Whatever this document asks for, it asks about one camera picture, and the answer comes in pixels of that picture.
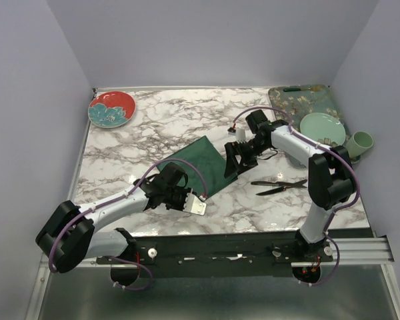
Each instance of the scissors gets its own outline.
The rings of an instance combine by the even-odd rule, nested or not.
[[[251,182],[251,185],[273,185],[273,186],[278,186],[278,188],[274,188],[268,191],[264,191],[264,192],[260,192],[257,193],[256,195],[273,195],[275,193],[278,192],[282,192],[286,189],[289,188],[306,188],[306,186],[304,186],[303,184],[307,182],[307,179],[304,180],[300,180],[298,182],[282,182],[282,181],[278,181],[278,182],[270,182],[270,181],[254,181]]]

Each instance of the mint green mug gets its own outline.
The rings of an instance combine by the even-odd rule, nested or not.
[[[345,148],[348,150],[350,158],[356,158],[373,146],[373,138],[370,134],[358,131],[347,141]]]

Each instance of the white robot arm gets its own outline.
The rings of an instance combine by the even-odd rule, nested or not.
[[[269,148],[280,149],[296,158],[308,168],[308,191],[313,200],[308,216],[299,230],[299,240],[303,243],[302,251],[314,251],[316,244],[321,244],[324,231],[327,230],[333,218],[336,205],[346,202],[355,192],[355,182],[352,175],[341,162],[330,154],[308,144],[290,132],[288,124],[283,120],[270,122],[262,110],[254,111],[246,117],[250,130],[255,137],[249,141],[242,129],[229,129],[230,134],[237,137],[237,142],[227,143],[227,166],[225,176],[241,174],[257,165],[256,156]],[[351,165],[347,150],[338,146],[330,149]]]
[[[167,209],[205,214],[206,203],[192,189],[177,185],[182,178],[187,182],[184,170],[170,162],[159,174],[145,178],[132,193],[131,187],[80,206],[65,201],[46,222],[36,237],[36,243],[48,257],[52,256],[54,268],[60,273],[72,270],[86,258],[119,256],[131,244],[133,238],[130,234],[124,229],[98,231],[122,217],[154,209],[162,203]],[[67,228],[77,216],[80,219]]]

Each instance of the white wall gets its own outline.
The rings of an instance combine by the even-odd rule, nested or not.
[[[47,0],[92,86],[330,83],[377,0]]]
[[[372,227],[389,238],[400,286],[400,0],[380,0],[333,90],[350,129],[375,140],[356,172]]]
[[[41,251],[66,198],[92,97],[45,1],[0,1],[0,320],[24,319]]]

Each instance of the white clip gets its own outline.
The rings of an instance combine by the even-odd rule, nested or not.
[[[92,210],[92,212],[95,212],[95,210],[96,210],[96,202],[94,202],[92,204],[92,206],[90,206],[90,210]]]

